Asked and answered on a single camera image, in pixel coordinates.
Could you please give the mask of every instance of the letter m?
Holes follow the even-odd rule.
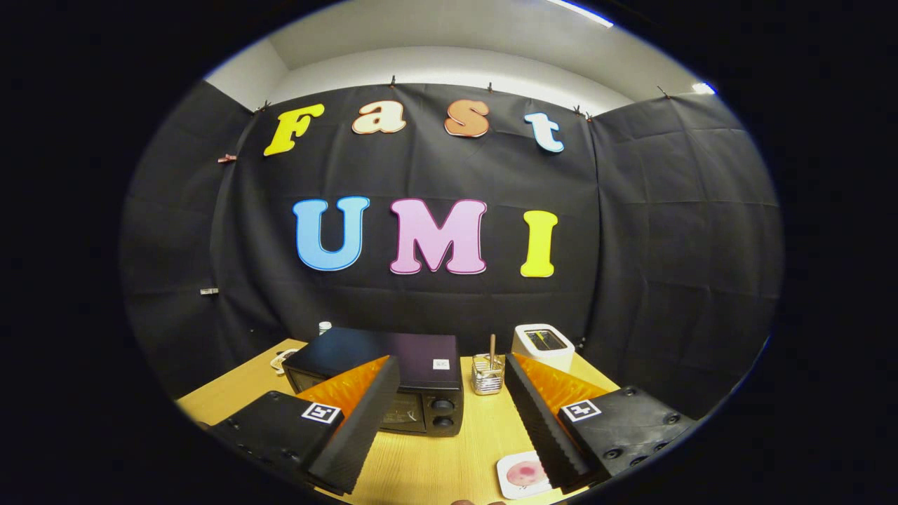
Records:
[[[415,244],[430,271],[439,270],[450,246],[453,255],[446,264],[447,270],[474,274],[487,269],[487,263],[480,258],[480,217],[487,211],[486,203],[458,200],[443,226],[436,225],[427,204],[420,199],[398,199],[390,209],[399,216],[396,261],[390,263],[393,273],[409,275],[421,270],[421,262],[415,259]]]

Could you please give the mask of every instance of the pencil holder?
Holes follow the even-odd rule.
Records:
[[[490,362],[489,354],[477,354],[472,358],[471,383],[476,394],[496,394],[502,390],[505,378],[505,357],[496,356]]]

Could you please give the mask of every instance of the black backdrop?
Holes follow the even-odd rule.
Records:
[[[446,108],[460,99],[489,106],[487,134],[445,132]],[[403,104],[405,128],[354,133],[358,109],[381,100]],[[277,117],[315,103],[325,112],[294,147],[264,156]],[[533,112],[559,124],[561,153],[536,143],[524,121]],[[198,137],[212,118],[216,127]],[[218,164],[225,152],[237,161]],[[296,254],[293,205],[329,202],[321,242],[336,250],[343,223],[335,203],[346,196],[371,200],[358,260],[337,271],[307,267]],[[457,200],[486,202],[486,271],[390,272],[398,225],[390,204],[404,198],[424,200],[437,224]],[[519,271],[529,233],[523,213],[535,209],[559,218],[555,273],[546,279]],[[782,269],[779,209],[764,163],[722,102],[697,94],[586,121],[508,93],[383,84],[251,116],[201,83],[148,148],[126,210],[129,307],[175,396],[287,336],[315,338],[319,321],[455,334],[463,355],[483,352],[493,332],[498,350],[508,351],[516,325],[549,323],[584,343],[585,357],[612,380],[700,417],[761,348]],[[211,286],[216,297],[199,295]]]

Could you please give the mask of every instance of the ceiling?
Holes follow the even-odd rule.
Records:
[[[288,70],[374,49],[453,46],[541,61],[634,102],[660,96],[658,86],[690,93],[701,81],[623,27],[605,28],[546,0],[349,0],[269,41]]]

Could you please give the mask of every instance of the wooden table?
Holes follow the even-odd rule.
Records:
[[[285,340],[227,374],[183,396],[178,405],[195,421],[222,421],[267,391],[292,394],[285,376],[269,362],[276,353],[301,349],[304,342]],[[429,438],[378,431],[352,494],[341,497],[359,505],[450,505],[470,500],[476,505],[506,501],[537,505],[561,501],[567,495],[553,489],[530,498],[507,501],[499,488],[496,462],[504,456],[532,451],[507,388],[478,396],[471,388],[471,358],[463,357],[464,417],[461,432],[450,438]],[[608,391],[619,389],[608,377],[575,354],[570,373]]]

